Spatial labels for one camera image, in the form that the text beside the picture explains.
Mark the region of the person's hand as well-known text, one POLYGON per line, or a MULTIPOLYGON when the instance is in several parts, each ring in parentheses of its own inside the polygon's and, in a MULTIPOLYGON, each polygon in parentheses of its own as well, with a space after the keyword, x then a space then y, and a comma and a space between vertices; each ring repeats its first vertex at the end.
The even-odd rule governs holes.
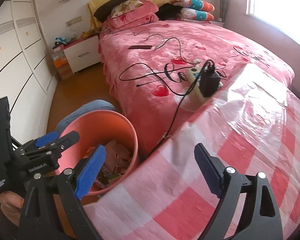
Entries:
POLYGON ((24 198, 12 191, 0 193, 0 208, 2 213, 14 225, 19 226, 24 198))

